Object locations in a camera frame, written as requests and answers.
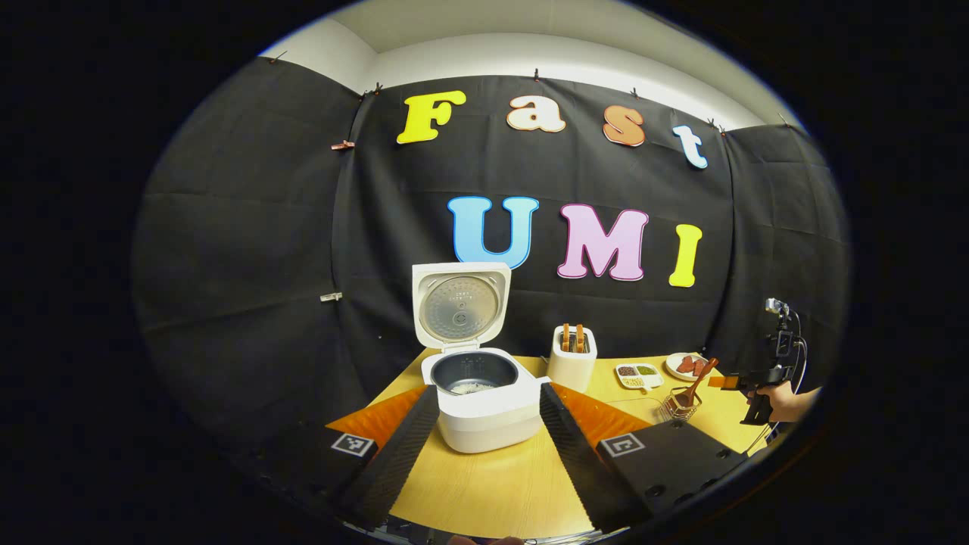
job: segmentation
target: inner pot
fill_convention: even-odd
[[[460,352],[434,364],[430,378],[438,388],[461,396],[515,384],[518,367],[490,352]]]

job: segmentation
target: wooden table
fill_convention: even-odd
[[[421,362],[437,353],[424,350],[371,404],[421,386]],[[541,358],[516,359],[536,377],[546,375]],[[656,422],[653,407],[671,388],[690,384],[666,371],[665,361],[666,356],[599,359],[585,394]],[[648,394],[623,388],[615,366],[633,362],[655,366],[663,373],[664,384]],[[717,369],[710,374],[719,375]],[[697,389],[703,405],[690,424],[743,452],[764,428],[739,423],[748,408],[740,392],[724,392],[703,382]],[[764,446],[761,439],[750,454]],[[489,538],[545,538],[593,529],[545,426],[524,442],[480,454],[455,452],[435,426],[391,514],[433,529]]]

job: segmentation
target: white rice cooker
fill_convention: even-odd
[[[512,271],[504,263],[438,263],[413,267],[414,329],[440,354],[421,364],[437,386],[438,425],[448,446],[478,453],[520,443],[542,426],[539,387],[511,354],[482,343],[505,322]]]

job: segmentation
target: wooden spoon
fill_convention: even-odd
[[[700,371],[700,376],[697,377],[697,381],[693,383],[693,386],[687,388],[686,392],[683,392],[682,394],[676,394],[676,402],[679,403],[680,406],[692,407],[693,396],[697,393],[697,386],[700,386],[700,382],[703,381],[707,374],[710,373],[713,368],[717,367],[717,364],[719,363],[720,360],[710,358],[710,361],[703,366],[703,369]]]

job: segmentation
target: ceiling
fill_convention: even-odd
[[[330,18],[378,53],[430,40],[495,32],[584,40],[650,58],[730,96],[768,123],[797,117],[718,50],[617,0],[365,0]]]

